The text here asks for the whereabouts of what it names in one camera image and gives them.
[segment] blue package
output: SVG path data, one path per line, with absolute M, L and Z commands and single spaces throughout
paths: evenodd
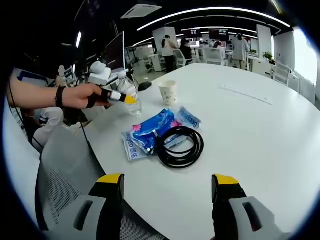
M 175 119 L 175 114 L 170 109 L 163 109 L 159 114 L 147 121 L 132 126 L 131 139 L 145 153 L 152 154 L 156 145 L 156 134 L 161 137 L 169 129 L 181 125 L 181 122 Z M 171 143 L 176 137 L 168 138 L 165 143 Z

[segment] plastic bottle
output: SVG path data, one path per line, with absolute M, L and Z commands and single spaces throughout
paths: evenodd
M 119 79 L 119 86 L 117 90 L 120 93 L 132 96 L 136 100 L 136 103 L 126 105 L 126 108 L 128 109 L 129 113 L 131 115 L 140 114 L 142 106 L 137 94 L 135 84 L 127 77 L 126 71 L 118 72 L 117 76 Z

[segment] black wrist strap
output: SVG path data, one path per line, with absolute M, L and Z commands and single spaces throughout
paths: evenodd
M 56 91 L 56 95 L 55 95 L 55 105 L 58 107 L 58 108 L 62 108 L 63 105 L 62 105 L 62 94 L 65 90 L 65 86 L 59 86 L 57 91 Z

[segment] desk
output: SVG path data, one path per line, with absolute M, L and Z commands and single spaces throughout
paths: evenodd
M 157 156 L 129 162 L 121 138 L 121 132 L 166 107 L 157 87 L 165 80 L 177 82 L 179 104 L 202 120 L 204 150 L 187 169 L 167 168 Z M 220 88 L 239 82 L 268 96 L 272 105 Z M 125 200 L 158 232 L 170 240 L 215 235 L 214 173 L 239 180 L 248 196 L 275 214 L 282 231 L 300 224 L 320 186 L 320 111 L 308 100 L 258 74 L 201 63 L 158 78 L 139 97 L 141 115 L 129 115 L 118 102 L 85 131 L 104 171 L 125 174 Z

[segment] white pillar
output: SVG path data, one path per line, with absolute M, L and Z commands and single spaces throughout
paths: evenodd
M 269 27 L 257 24 L 256 31 L 258 34 L 259 58 L 263 59 L 265 52 L 272 52 L 271 49 L 271 31 Z
M 158 52 L 161 52 L 162 49 L 162 40 L 164 39 L 165 35 L 170 36 L 170 40 L 178 47 L 178 40 L 176 37 L 176 30 L 174 27 L 162 27 L 157 30 L 153 31 L 155 46 Z

